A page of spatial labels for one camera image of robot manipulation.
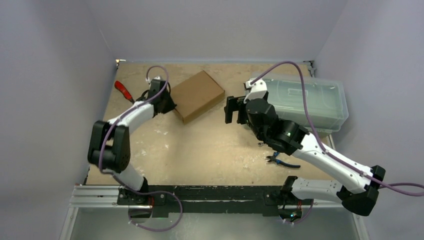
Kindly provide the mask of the brown cardboard express box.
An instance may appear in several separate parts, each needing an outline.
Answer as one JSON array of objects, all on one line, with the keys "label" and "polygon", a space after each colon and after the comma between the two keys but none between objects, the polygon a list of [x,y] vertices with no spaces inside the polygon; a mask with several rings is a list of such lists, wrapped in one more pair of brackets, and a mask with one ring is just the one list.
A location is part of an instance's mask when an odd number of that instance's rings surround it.
[{"label": "brown cardboard express box", "polygon": [[171,88],[175,114],[184,125],[224,100],[225,90],[204,70]]}]

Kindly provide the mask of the red black utility knife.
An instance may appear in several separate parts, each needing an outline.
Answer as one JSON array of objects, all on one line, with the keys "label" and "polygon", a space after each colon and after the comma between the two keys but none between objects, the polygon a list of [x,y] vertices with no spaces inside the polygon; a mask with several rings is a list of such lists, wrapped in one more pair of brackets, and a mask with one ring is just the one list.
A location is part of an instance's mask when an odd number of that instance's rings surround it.
[{"label": "red black utility knife", "polygon": [[135,100],[132,97],[132,95],[130,94],[130,92],[127,90],[127,88],[120,81],[116,80],[114,82],[114,88],[117,91],[119,91],[127,101],[129,101],[132,104],[135,103]]}]

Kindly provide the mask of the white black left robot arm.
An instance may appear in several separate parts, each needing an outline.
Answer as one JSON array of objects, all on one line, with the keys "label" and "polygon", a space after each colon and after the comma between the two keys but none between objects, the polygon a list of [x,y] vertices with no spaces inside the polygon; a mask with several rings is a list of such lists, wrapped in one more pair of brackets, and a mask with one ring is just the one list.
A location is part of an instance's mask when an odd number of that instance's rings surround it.
[{"label": "white black left robot arm", "polygon": [[115,118],[93,124],[87,160],[102,174],[112,176],[130,190],[129,197],[138,205],[149,199],[149,184],[130,163],[130,136],[142,124],[176,108],[167,80],[155,77],[149,89],[133,105]]}]

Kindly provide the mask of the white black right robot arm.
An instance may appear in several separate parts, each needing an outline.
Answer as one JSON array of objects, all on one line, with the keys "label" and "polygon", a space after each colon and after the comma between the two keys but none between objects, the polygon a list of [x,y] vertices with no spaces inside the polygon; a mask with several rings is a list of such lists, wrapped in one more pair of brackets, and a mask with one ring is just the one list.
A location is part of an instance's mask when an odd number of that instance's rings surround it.
[{"label": "white black right robot arm", "polygon": [[263,98],[244,102],[244,98],[229,96],[224,107],[225,123],[233,121],[247,125],[255,137],[273,151],[303,160],[333,180],[311,180],[289,176],[285,180],[278,199],[288,204],[299,200],[324,200],[341,204],[346,210],[369,216],[374,209],[385,169],[359,164],[321,142],[305,127],[279,118],[273,105]]}]

